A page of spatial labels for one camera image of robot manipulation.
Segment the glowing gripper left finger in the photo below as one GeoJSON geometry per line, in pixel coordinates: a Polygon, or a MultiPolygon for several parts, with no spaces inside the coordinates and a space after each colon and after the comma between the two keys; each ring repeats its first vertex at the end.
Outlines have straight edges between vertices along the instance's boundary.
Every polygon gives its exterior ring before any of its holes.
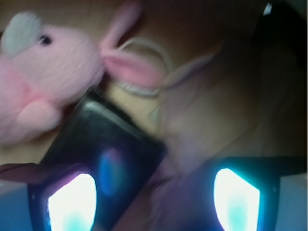
{"type": "Polygon", "coordinates": [[[2,231],[90,231],[96,206],[95,179],[82,164],[0,167],[2,231]]]}

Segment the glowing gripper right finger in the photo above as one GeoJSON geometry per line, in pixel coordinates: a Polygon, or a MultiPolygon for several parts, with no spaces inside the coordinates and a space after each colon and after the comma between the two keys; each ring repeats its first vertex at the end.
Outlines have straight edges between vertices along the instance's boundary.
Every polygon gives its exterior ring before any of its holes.
{"type": "Polygon", "coordinates": [[[306,231],[306,157],[228,157],[217,169],[213,199],[225,231],[306,231]]]}

